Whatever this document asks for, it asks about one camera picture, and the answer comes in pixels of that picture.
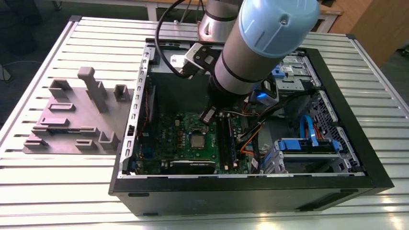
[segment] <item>light blue robot joint cap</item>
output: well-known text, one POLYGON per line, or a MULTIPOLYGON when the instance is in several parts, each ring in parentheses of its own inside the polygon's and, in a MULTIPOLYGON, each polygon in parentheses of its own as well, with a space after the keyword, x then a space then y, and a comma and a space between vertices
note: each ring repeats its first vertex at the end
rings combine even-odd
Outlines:
POLYGON ((316 0, 246 0, 239 14, 243 39, 259 55, 282 58, 302 45, 319 16, 316 0))

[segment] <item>black cable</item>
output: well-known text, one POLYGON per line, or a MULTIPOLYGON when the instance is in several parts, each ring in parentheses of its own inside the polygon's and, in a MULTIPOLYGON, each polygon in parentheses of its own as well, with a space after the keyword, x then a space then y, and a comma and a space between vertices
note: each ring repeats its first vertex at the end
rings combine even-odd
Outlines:
POLYGON ((186 11, 184 11, 184 15, 182 16, 182 19, 180 19, 180 23, 184 22, 184 19, 187 17, 187 13, 188 13, 188 10, 190 10, 191 3, 192 3, 192 0, 190 0, 188 6, 187 6, 186 11))
POLYGON ((203 6, 203 12, 204 12, 204 16, 206 16, 206 6, 204 6, 204 0, 200 0, 200 4, 203 6))
POLYGON ((312 90, 307 90, 303 92, 296 92, 292 95, 290 95, 287 98, 284 98, 282 101, 279 101, 278 104, 271 105, 264 112, 259 115, 258 117, 258 124, 250 128, 250 130, 247 132, 244 132, 244 134, 242 135, 242 137, 244 138, 248 134, 254 133, 258 128, 263 125, 263 123, 267 120, 267 117, 271 116, 278 110, 283 109, 284 106, 287 105, 287 103, 290 103, 292 100, 295 100, 296 98, 306 96, 306 95, 312 95, 316 92, 316 89, 312 90))
POLYGON ((172 6, 167 9, 167 11, 164 12, 164 14, 162 15, 160 17, 160 20, 158 22, 158 27, 156 27, 156 32, 155 32, 155 46, 156 46, 156 49, 158 49, 158 53, 160 55, 160 58, 163 59, 164 63, 167 64, 170 70, 175 73, 176 76, 179 76, 180 78, 188 78, 188 76, 183 75, 178 70, 176 68, 172 66, 172 64, 170 63, 170 61, 167 60, 167 57, 163 53, 163 50, 160 49, 160 45, 159 45, 159 32, 160 32, 160 28, 162 28, 162 25, 164 23, 164 19, 166 19, 166 16, 168 15, 170 11, 183 2, 184 0, 178 0, 172 6))
POLYGON ((254 157, 259 163, 259 167, 256 168, 256 174, 260 173, 260 167, 262 167, 262 157, 260 157, 260 151, 259 151, 259 134, 256 134, 254 140, 252 140, 252 147, 254 147, 254 157))
POLYGON ((196 23, 199 22, 199 7, 200 7, 200 2, 198 3, 198 8, 196 8, 196 23))
POLYGON ((3 63, 0 63, 0 66, 2 66, 2 77, 3 77, 3 79, 0 81, 3 81, 6 83, 10 83, 14 80, 14 76, 11 75, 11 78, 7 80, 6 79, 6 74, 4 74, 4 65, 3 65, 3 63))

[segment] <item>aluminum profile table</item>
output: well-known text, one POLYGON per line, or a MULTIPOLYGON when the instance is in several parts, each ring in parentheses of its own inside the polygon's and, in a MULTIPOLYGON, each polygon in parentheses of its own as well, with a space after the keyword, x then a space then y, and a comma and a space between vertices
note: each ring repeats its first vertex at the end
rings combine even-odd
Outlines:
MULTIPOLYGON (((82 66, 106 88, 135 87, 146 38, 156 22, 83 17, 71 21, 0 131, 0 228, 48 229, 408 229, 409 110, 357 41, 311 33, 381 159, 395 188, 323 212, 136 217, 108 195, 115 156, 28 155, 23 143, 47 105, 54 79, 83 86, 82 66)), ((194 24, 164 23, 162 36, 196 39, 194 24)))

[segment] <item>open computer tower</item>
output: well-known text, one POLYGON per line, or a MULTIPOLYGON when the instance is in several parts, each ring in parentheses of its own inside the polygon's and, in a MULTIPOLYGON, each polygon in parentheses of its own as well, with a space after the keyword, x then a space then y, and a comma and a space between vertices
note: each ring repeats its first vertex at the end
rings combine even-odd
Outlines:
MULTIPOLYGON (((195 42, 160 44, 178 66, 195 42)), ((135 215, 318 211, 393 187, 319 50, 290 54, 268 78, 278 90, 250 95, 206 126, 208 78, 175 77, 147 40, 110 188, 135 215), (311 89, 240 145, 268 103, 311 89)))

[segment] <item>motherboard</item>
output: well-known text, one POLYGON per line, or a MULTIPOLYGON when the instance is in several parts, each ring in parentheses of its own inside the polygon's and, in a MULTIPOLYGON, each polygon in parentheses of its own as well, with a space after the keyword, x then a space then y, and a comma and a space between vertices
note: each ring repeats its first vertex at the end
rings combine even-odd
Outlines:
POLYGON ((142 144, 139 174, 248 173, 248 156, 239 159, 236 150, 232 154, 243 132, 240 117, 223 113, 208 126, 199 117, 198 113, 160 114, 155 143, 142 144))

